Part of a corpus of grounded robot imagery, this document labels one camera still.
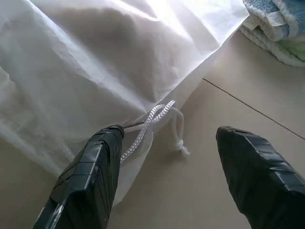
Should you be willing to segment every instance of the beige floor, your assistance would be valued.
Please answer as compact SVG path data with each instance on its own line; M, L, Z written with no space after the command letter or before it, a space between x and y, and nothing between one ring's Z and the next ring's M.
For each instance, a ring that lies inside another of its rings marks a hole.
M206 79L264 115L203 80L182 108L192 154L172 151L169 128L161 130L108 228L249 229L219 160L215 134L222 125L267 138L305 176L305 70L277 62L237 33ZM0 228L29 229L55 179L3 141L0 152Z

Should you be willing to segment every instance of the black object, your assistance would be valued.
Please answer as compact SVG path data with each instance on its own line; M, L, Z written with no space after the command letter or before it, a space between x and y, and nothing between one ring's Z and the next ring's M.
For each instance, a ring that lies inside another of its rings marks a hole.
M33 229L105 229L118 185L124 130L109 126L89 139L63 171Z
M305 181L264 138L220 127L216 140L230 193L253 229L305 229Z

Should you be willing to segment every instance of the blue towel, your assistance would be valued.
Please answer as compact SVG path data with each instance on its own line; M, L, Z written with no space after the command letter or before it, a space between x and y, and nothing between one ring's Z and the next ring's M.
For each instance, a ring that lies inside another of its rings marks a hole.
M244 0L244 4L249 13L259 19L259 25L268 39L276 42L288 37L289 25L285 22L284 18L282 18L284 21L282 25L273 26L270 23L269 15L277 14L280 17L282 16L273 0Z
M289 38L305 35L305 0L273 0L289 25Z

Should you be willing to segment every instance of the floor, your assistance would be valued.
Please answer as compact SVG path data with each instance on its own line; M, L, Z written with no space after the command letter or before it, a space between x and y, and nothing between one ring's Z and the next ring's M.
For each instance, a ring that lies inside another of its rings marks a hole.
M215 134L222 125L268 139L305 177L305 70L281 64L239 32L182 112L191 154L171 150L170 129L161 130L108 228L250 229L221 167ZM0 228L30 229L55 179L13 146L0 141L0 149Z

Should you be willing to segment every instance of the crumpled plastic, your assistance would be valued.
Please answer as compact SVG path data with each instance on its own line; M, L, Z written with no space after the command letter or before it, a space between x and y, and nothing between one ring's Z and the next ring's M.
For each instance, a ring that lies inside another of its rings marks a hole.
M58 176L102 128L181 107L247 16L241 0L4 0L0 136Z

